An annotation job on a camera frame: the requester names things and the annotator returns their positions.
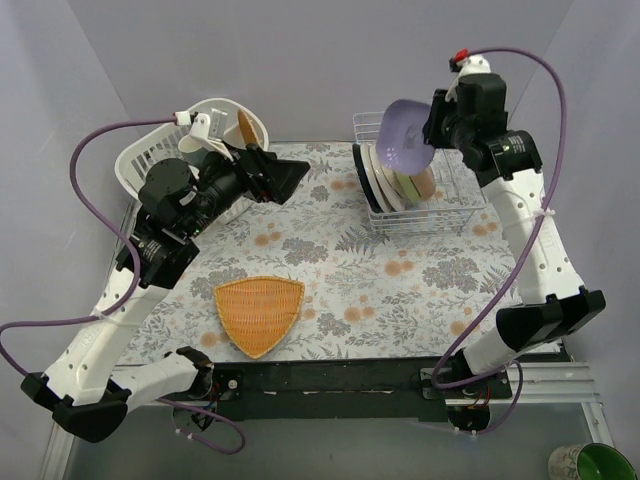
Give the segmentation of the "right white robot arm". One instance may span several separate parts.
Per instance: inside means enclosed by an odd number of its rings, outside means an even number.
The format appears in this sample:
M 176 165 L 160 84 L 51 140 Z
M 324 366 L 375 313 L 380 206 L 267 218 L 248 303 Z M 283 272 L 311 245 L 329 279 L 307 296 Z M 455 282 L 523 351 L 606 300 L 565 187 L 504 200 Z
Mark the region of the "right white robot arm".
M 600 290 L 586 288 L 569 260 L 548 207 L 542 161 L 531 135 L 507 127 L 507 86 L 495 73 L 462 75 L 451 90 L 434 94 L 423 132 L 436 148 L 454 148 L 496 211 L 516 261 L 497 292 L 516 286 L 520 304 L 496 312 L 496 325 L 480 339 L 439 361 L 431 382 L 475 397 L 520 355 L 582 328 L 606 306 Z

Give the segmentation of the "green square bowl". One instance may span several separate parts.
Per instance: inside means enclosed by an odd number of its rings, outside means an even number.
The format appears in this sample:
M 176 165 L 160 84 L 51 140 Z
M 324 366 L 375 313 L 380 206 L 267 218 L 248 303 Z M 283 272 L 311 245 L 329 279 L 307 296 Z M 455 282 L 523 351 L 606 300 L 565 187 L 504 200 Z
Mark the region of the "green square bowl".
M 406 175 L 400 172 L 396 172 L 395 176 L 407 199 L 412 204 L 418 203 L 421 200 L 420 192 L 415 186 L 411 177 L 409 175 Z

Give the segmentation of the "watermelon pattern plate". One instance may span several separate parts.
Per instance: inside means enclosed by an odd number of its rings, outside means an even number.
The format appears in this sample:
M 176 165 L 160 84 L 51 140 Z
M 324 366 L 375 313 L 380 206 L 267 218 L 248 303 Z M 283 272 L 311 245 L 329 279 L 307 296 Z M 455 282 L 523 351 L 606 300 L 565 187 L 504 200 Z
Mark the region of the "watermelon pattern plate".
M 360 153 L 362 157 L 362 163 L 364 166 L 365 174 L 369 183 L 369 186 L 373 192 L 374 198 L 378 204 L 378 210 L 381 213 L 392 213 L 391 205 L 384 196 L 380 185 L 377 181 L 376 174 L 373 169 L 371 157 L 369 153 L 369 146 L 367 144 L 360 144 Z

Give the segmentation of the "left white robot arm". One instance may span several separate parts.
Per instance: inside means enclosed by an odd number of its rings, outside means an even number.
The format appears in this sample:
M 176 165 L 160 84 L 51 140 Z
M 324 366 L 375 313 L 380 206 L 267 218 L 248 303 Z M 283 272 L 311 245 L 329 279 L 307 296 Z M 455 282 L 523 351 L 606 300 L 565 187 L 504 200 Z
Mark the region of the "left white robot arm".
M 118 372 L 119 358 L 146 317 L 176 286 L 199 249 L 194 239 L 242 197 L 284 204 L 310 165 L 255 144 L 208 153 L 199 172 L 179 158 L 150 167 L 138 192 L 134 230 L 118 254 L 93 319 L 59 359 L 29 373 L 22 391 L 65 431 L 91 443 L 111 435 L 141 405 L 174 393 L 205 398 L 209 358 L 182 347 L 155 363 Z

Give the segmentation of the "beige square bowl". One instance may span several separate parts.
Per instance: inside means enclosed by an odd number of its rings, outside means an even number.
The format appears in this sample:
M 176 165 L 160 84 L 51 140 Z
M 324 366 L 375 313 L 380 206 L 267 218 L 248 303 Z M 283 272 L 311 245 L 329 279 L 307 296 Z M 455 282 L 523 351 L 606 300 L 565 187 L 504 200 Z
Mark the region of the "beige square bowl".
M 385 195 L 389 204 L 395 211 L 405 211 L 407 204 L 405 198 L 402 195 L 403 190 L 399 183 L 399 180 L 396 177 L 395 172 L 384 166 L 381 167 L 381 171 L 384 181 L 386 182 Z

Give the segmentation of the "red rimmed beige plate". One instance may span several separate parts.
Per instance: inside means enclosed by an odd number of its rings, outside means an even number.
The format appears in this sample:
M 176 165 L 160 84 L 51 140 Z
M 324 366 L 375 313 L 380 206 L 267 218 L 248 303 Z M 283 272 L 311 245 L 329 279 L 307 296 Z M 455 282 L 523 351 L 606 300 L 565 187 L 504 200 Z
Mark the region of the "red rimmed beige plate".
M 373 194 L 373 191 L 371 189 L 371 186 L 369 184 L 369 181 L 364 169 L 364 164 L 363 164 L 362 155 L 361 155 L 361 148 L 359 144 L 354 143 L 352 145 L 352 155 L 353 155 L 358 179 L 361 184 L 362 190 L 365 194 L 365 197 L 367 199 L 367 202 L 369 204 L 370 210 L 374 213 L 380 213 L 381 212 L 380 205 L 378 204 Z

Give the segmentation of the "pink square bowl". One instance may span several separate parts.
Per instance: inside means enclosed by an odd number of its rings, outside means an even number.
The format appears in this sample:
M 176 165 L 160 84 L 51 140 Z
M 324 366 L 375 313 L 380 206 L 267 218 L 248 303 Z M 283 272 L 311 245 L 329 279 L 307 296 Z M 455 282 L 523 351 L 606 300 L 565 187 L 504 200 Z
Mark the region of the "pink square bowl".
M 419 198 L 423 201 L 429 200 L 436 192 L 436 181 L 431 167 L 427 167 L 421 173 L 410 175 Z

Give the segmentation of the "purple square bowl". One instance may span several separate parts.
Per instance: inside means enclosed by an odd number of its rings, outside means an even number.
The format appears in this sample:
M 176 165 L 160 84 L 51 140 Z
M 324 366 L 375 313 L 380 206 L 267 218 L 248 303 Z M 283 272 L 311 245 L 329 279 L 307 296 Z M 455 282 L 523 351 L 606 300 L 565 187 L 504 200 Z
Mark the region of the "purple square bowl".
M 395 100 L 386 108 L 376 140 L 382 165 L 406 175 L 417 175 L 430 166 L 435 149 L 423 134 L 430 111 L 429 104 L 408 99 Z

